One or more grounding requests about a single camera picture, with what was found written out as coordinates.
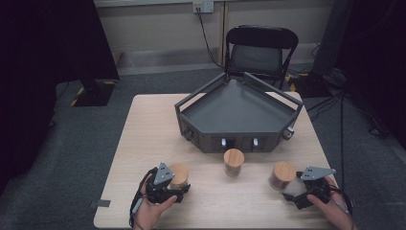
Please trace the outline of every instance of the hand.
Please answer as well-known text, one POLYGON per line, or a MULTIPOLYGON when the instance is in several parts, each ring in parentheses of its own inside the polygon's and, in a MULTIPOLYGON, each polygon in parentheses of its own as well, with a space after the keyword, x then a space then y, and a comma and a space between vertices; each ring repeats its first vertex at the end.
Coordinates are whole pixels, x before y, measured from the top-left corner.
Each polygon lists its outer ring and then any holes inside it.
MULTIPOLYGON (((146 183, 149 181, 151 176, 152 174, 147 177, 143 187, 141 188, 141 194, 143 195, 146 193, 146 183)), ((140 208, 138 209, 137 213, 135 213, 133 230, 151 229, 158 222, 161 214, 172 206, 172 204, 176 201, 176 198, 176 195, 173 195, 161 204, 153 204, 149 202, 146 197, 143 197, 143 203, 141 203, 140 208)))
MULTIPOLYGON (((334 181, 326 176, 326 181, 329 185, 336 186, 334 181)), ((330 201, 325 204, 322 200, 320 200, 315 195, 307 195, 307 199, 314 204, 314 206, 318 207, 325 217, 338 229, 340 230, 355 230, 357 229, 356 226, 352 222, 352 218, 350 214, 345 213, 336 203, 335 201, 339 202, 340 204, 346 206, 346 201, 344 198, 335 191, 330 192, 330 201)))

